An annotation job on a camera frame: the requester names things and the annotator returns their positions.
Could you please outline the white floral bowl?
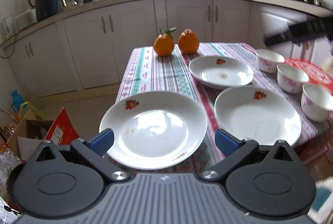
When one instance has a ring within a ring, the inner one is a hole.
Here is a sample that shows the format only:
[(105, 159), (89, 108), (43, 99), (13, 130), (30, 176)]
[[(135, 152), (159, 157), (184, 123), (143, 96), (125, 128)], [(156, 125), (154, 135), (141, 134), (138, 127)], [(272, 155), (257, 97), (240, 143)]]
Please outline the white floral bowl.
[(265, 73), (277, 73), (277, 65), (285, 62), (282, 55), (267, 49), (256, 49), (255, 55), (259, 70)]
[(315, 84), (304, 84), (301, 96), (301, 108), (305, 116), (315, 122), (323, 122), (332, 112), (332, 95)]
[(309, 82), (309, 76), (294, 66), (278, 64), (277, 82), (283, 91), (297, 94), (302, 91), (303, 84)]

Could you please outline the red cardboard box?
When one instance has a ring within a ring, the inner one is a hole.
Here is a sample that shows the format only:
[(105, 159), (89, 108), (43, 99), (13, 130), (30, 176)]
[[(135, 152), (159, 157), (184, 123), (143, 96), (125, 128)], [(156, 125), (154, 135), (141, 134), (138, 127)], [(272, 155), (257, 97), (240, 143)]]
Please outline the red cardboard box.
[(62, 108), (44, 140), (52, 141), (55, 145), (68, 145), (77, 138), (79, 138), (79, 135), (74, 129), (66, 110)]

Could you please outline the white plate stained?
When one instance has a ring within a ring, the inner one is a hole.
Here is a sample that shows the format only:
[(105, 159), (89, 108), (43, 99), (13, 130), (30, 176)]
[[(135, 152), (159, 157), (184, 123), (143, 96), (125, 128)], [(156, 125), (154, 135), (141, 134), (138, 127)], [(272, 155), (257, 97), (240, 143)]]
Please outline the white plate stained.
[(244, 86), (254, 79), (249, 65), (229, 57), (197, 57), (189, 62), (189, 71), (196, 80), (212, 89)]

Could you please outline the white plate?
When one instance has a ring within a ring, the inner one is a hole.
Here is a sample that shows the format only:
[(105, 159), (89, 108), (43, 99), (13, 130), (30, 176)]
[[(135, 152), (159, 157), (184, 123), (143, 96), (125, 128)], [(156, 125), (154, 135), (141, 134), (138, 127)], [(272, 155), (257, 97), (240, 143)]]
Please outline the white plate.
[(301, 120), (286, 99), (253, 85), (223, 90), (215, 100), (215, 116), (220, 128), (242, 140), (251, 138), (271, 146), (277, 140), (296, 144)]
[(207, 127), (207, 114), (199, 103), (179, 93), (154, 91), (112, 105), (99, 130), (113, 130), (114, 143), (107, 153), (116, 162), (158, 170), (190, 157), (203, 142)]

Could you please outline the orange without leaf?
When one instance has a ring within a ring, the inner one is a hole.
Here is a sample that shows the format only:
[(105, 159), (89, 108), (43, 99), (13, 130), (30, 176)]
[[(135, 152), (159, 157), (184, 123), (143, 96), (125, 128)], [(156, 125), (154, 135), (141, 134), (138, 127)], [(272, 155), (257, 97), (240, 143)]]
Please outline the orange without leaf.
[(199, 39), (191, 29), (185, 29), (178, 38), (178, 47), (183, 54), (195, 54), (199, 45)]

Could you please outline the patterned tablecloth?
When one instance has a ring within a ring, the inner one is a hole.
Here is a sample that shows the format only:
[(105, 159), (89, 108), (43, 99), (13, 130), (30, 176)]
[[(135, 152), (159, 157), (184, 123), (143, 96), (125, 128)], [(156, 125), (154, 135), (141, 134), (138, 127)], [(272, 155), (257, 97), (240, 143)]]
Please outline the patterned tablecloth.
[(217, 55), (237, 59), (248, 64), (254, 71), (253, 83), (287, 99), (300, 115), (302, 131), (296, 153), (309, 167), (322, 157), (332, 155), (332, 119), (312, 122), (301, 110), (300, 95), (285, 93), (274, 74), (264, 73), (257, 68), (254, 48), (245, 43), (201, 43), (198, 53), (183, 55), (178, 47), (172, 55), (159, 58), (151, 47), (139, 47), (132, 51), (120, 84), (116, 100), (149, 91), (171, 91), (181, 93), (204, 106), (208, 117), (208, 130), (203, 144), (182, 163), (169, 169), (170, 172), (200, 173), (224, 159), (215, 145), (218, 128), (213, 104), (219, 92), (195, 80), (188, 69), (189, 62), (199, 56)]

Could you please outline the black electric kettle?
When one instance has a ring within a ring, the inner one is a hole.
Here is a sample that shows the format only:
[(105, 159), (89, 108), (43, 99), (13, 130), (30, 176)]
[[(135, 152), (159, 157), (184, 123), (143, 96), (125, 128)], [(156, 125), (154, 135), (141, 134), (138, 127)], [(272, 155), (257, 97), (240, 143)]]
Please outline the black electric kettle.
[(28, 0), (31, 8), (36, 10), (37, 21), (43, 21), (60, 13), (67, 3), (65, 0)]

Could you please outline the blue plastic jug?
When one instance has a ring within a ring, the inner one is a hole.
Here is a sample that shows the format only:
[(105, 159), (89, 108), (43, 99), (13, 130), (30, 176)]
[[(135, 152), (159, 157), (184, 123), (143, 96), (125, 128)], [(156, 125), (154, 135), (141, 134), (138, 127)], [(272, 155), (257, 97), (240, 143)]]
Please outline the blue plastic jug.
[(17, 92), (17, 90), (13, 90), (11, 93), (12, 104), (14, 112), (18, 113), (20, 110), (20, 106), (25, 103), (24, 98)]

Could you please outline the orange with leaf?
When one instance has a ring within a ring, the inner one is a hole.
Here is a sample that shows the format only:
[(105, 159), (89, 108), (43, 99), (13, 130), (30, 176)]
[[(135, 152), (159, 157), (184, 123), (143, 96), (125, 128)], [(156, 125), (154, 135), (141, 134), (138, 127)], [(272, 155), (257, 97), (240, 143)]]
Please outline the orange with leaf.
[(174, 39), (172, 33), (177, 30), (177, 27), (172, 27), (166, 31), (160, 30), (160, 34), (155, 39), (153, 48), (157, 56), (170, 56), (174, 50)]

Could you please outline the white kitchen cabinets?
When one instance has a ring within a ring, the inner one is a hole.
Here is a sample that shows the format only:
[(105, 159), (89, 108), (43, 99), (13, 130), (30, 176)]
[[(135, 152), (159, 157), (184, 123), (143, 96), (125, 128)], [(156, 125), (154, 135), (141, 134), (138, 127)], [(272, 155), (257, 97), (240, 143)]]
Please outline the white kitchen cabinets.
[(192, 29), (202, 42), (262, 47), (258, 7), (288, 23), (332, 11), (294, 0), (101, 0), (56, 14), (1, 43), (1, 101), (13, 90), (49, 96), (120, 82), (133, 49), (158, 29)]

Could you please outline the red milk tea box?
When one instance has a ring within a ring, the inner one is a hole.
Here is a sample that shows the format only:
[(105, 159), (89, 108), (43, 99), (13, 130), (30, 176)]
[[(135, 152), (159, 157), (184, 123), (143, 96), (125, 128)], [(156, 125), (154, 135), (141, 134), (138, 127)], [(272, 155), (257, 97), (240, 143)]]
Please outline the red milk tea box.
[(333, 92), (332, 77), (324, 72), (319, 66), (306, 59), (286, 58), (285, 64), (299, 68), (309, 76), (311, 84), (319, 85), (327, 89), (331, 94)]

